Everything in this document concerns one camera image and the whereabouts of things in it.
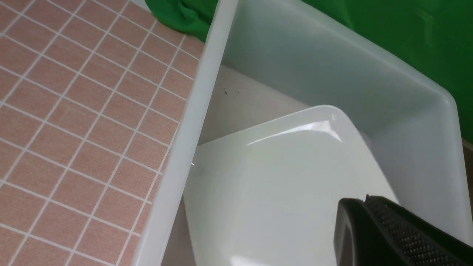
tile floor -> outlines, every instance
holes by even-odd
[[[126,266],[203,44],[129,0],[0,0],[0,266]]]

green backdrop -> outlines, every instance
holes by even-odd
[[[473,0],[303,0],[447,89],[473,142]],[[217,0],[146,0],[164,25],[205,42]]]

green cloth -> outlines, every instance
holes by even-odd
[[[473,142],[472,0],[303,1],[447,89],[458,107],[462,136]],[[164,25],[205,42],[217,0],[146,3]]]
[[[218,0],[145,0],[153,15],[173,30],[205,42]]]

black plastic object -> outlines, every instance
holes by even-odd
[[[379,196],[341,199],[333,239],[338,266],[473,266],[473,248]]]

white plastic tub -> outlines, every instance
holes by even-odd
[[[473,244],[457,111],[442,87],[300,0],[220,0],[135,265],[160,264],[199,138],[322,104],[365,136],[401,205]]]

